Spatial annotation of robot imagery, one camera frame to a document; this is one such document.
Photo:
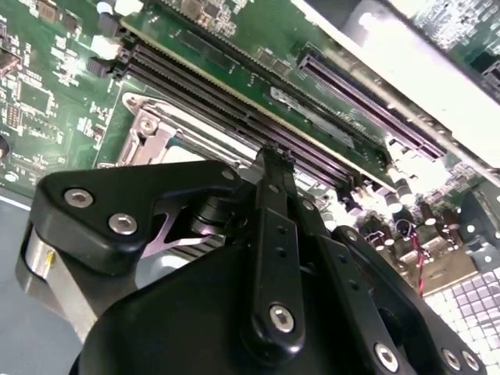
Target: silver screw head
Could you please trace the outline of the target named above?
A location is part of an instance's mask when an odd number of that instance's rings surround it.
[[[462,355],[463,355],[463,358],[466,360],[467,362],[467,365],[469,365],[469,367],[474,370],[474,371],[479,371],[480,367],[479,367],[479,363],[477,362],[477,360],[472,357],[472,355],[468,352],[466,352],[465,350],[462,352]]]
[[[92,194],[84,189],[69,189],[64,193],[64,200],[68,205],[78,209],[85,209],[94,203]]]
[[[271,184],[269,185],[269,189],[273,192],[273,193],[279,193],[280,192],[280,189],[278,186],[274,185],[274,184]]]
[[[295,321],[291,312],[281,305],[273,305],[270,309],[270,317],[274,326],[285,334],[293,331]]]
[[[351,241],[357,241],[358,240],[358,236],[356,236],[356,233],[354,233],[352,230],[348,230],[346,232],[347,234],[347,237],[349,238],[349,240]]]
[[[234,180],[234,175],[230,170],[223,170],[222,175],[224,178],[226,178],[228,180],[231,180],[231,181]]]
[[[314,204],[312,204],[310,201],[308,201],[307,199],[304,199],[302,201],[302,204],[304,205],[304,207],[306,207],[309,211],[313,211],[314,210]]]
[[[109,227],[116,234],[130,236],[138,229],[138,223],[135,219],[125,213],[116,213],[109,218]]]
[[[150,119],[143,119],[141,121],[141,131],[145,135],[150,135],[158,128],[158,124]]]
[[[460,371],[460,362],[456,356],[450,352],[448,349],[443,349],[443,356],[445,357],[446,363],[454,370]]]
[[[398,359],[390,350],[387,346],[384,344],[381,344],[380,342],[377,342],[375,344],[375,354],[377,355],[378,360],[382,365],[391,371],[392,373],[395,373],[398,371],[399,368],[399,363]]]

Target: gray surface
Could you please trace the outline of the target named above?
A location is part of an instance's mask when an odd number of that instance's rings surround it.
[[[80,351],[73,328],[27,297],[14,276],[27,219],[0,202],[0,374],[67,375]]]

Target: pcie slot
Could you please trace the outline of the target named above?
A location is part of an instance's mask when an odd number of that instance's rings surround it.
[[[361,113],[369,121],[391,134],[399,143],[430,160],[441,158],[445,151],[421,135],[420,130],[411,123],[400,120],[385,109],[385,105],[369,98],[355,84],[348,82],[334,72],[331,64],[323,61],[319,54],[308,51],[299,63],[299,69],[322,88],[335,95],[353,109]]]

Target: black connector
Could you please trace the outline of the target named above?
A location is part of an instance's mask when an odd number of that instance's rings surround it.
[[[323,89],[349,104],[370,122],[391,134],[399,143],[426,159],[435,160],[445,150],[405,119],[387,110],[386,105],[312,48],[304,51],[298,68]]]

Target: black plastic arm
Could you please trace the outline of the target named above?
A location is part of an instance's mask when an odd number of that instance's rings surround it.
[[[236,191],[240,183],[216,161],[54,173],[38,184],[30,221],[43,242],[95,271],[122,274],[135,267],[150,242],[153,216],[162,213],[157,208],[169,212],[203,192]],[[70,205],[65,193],[74,188],[88,192],[93,203]],[[114,232],[109,219],[117,213],[133,218],[136,231]]]

